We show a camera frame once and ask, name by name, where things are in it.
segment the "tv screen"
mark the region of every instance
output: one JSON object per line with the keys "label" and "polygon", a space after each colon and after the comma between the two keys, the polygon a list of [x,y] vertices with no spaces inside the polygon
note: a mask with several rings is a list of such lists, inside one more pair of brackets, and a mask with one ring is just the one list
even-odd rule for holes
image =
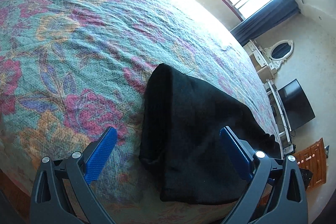
{"label": "tv screen", "polygon": [[299,82],[295,79],[278,90],[292,130],[303,126],[315,114]]}

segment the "tv stand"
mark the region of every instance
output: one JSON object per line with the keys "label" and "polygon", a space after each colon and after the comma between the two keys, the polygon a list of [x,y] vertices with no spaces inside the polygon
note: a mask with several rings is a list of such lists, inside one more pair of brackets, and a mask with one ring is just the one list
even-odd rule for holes
{"label": "tv stand", "polygon": [[290,135],[292,129],[289,124],[287,113],[279,96],[277,87],[272,80],[267,80],[264,84],[264,87],[271,105],[273,105],[276,110],[275,121],[278,126],[277,129],[279,130],[279,136],[284,150],[284,154],[294,152],[294,149],[291,151],[291,149],[289,148],[292,145],[292,138]]}

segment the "black device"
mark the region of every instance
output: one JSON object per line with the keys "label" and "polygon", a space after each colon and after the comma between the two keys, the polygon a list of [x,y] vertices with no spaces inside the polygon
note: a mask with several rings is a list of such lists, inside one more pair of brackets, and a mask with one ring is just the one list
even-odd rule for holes
{"label": "black device", "polygon": [[278,90],[292,130],[315,118],[314,111],[298,80]]}
{"label": "black device", "polygon": [[[89,186],[98,178],[115,139],[116,131],[108,128],[82,153],[76,151],[69,158],[56,161],[44,157],[31,193],[30,223],[85,223],[76,217],[67,196],[63,179],[68,179],[90,224],[115,224]],[[222,224],[308,223],[305,183],[293,156],[280,160],[269,158],[262,151],[255,152],[229,127],[220,131],[220,139],[239,176],[248,182],[246,192]],[[257,219],[253,219],[267,183],[273,186],[267,206]]]}

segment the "wooden floor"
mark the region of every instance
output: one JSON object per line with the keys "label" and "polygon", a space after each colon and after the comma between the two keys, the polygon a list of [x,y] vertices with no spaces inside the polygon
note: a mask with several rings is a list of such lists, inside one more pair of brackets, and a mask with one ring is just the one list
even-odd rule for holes
{"label": "wooden floor", "polygon": [[5,194],[14,209],[29,223],[30,197],[23,193],[0,169],[0,190]]}

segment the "flower pattern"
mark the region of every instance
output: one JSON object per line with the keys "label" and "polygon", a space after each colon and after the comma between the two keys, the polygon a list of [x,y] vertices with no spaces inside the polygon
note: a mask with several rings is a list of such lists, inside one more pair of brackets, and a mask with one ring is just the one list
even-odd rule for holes
{"label": "flower pattern", "polygon": [[117,223],[210,223],[227,215],[233,204],[161,202],[160,186],[138,160],[143,94],[160,63],[227,92],[276,133],[247,54],[200,9],[193,0],[0,0],[1,170],[29,193],[41,157],[83,151],[113,126],[118,145],[92,186]]}

